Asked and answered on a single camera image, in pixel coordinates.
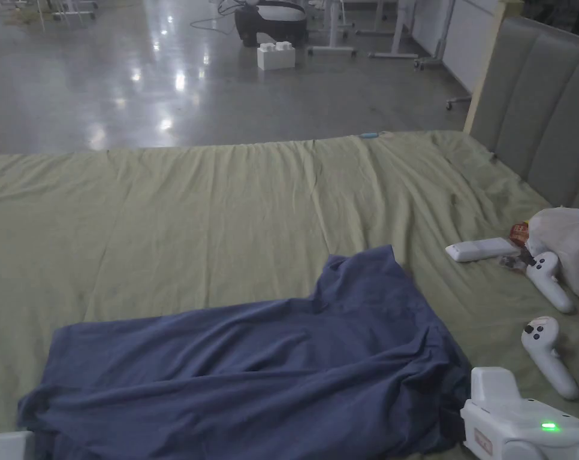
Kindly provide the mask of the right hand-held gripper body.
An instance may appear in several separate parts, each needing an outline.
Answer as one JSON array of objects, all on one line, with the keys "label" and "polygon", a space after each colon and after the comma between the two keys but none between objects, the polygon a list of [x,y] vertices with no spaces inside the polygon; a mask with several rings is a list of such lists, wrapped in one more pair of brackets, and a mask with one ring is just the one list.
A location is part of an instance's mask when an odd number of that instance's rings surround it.
[{"label": "right hand-held gripper body", "polygon": [[510,370],[473,368],[460,415],[463,445],[478,459],[579,459],[579,419],[522,398]]}]

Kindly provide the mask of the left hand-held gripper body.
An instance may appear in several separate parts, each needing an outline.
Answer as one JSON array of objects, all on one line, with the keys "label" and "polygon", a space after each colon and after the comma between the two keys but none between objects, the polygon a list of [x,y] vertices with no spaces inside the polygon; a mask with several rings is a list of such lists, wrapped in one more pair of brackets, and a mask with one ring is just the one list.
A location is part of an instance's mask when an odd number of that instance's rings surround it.
[{"label": "left hand-held gripper body", "polygon": [[30,431],[0,433],[0,459],[35,459],[35,436]]}]

